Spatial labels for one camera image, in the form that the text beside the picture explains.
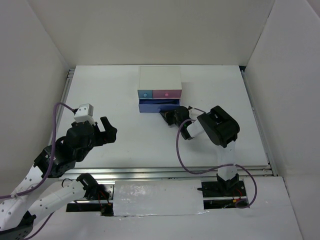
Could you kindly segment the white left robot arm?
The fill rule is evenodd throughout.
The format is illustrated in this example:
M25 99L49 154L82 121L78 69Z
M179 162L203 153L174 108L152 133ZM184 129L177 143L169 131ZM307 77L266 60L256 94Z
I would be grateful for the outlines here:
M35 159L22 182L0 204L0 238L2 240L30 239L30 233L38 222L48 218L64 205L79 199L106 200L110 194L89 173L80 174L67 186L42 197L53 183L76 163L85 159L94 148L116 141L117 129L101 117L104 131L96 122L73 122L65 136L49 145Z

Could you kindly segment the light blue drawer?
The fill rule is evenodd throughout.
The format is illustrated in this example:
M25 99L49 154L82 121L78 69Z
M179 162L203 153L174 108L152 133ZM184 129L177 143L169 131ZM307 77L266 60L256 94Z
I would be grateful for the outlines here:
M139 99L152 99L153 98L153 91L152 90L138 90L138 98Z

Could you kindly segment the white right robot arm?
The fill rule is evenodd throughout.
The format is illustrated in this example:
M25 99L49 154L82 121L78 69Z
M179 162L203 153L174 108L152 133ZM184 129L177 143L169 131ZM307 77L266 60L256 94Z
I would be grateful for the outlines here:
M193 175L202 175L217 170L217 189L223 196L230 195L239 182L239 174L235 165L235 145L240 132L238 122L219 105L209 112L202 112L196 119L190 118L190 108L179 106L173 110L161 110L160 115L168 125L176 125L175 147L181 167ZM217 146L218 165L208 170L191 171L183 163L179 151L179 137L191 140L205 133Z

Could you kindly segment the pink drawer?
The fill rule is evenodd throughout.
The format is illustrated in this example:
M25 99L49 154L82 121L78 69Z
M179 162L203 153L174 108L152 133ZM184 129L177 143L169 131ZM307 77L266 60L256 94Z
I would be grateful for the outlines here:
M180 99L182 95L181 89L153 90L153 99Z

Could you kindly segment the purple drawer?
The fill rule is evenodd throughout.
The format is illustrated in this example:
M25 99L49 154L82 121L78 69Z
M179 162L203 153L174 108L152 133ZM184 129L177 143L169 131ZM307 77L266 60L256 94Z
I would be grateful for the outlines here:
M140 99L138 103L140 113L171 111L179 106L180 99Z

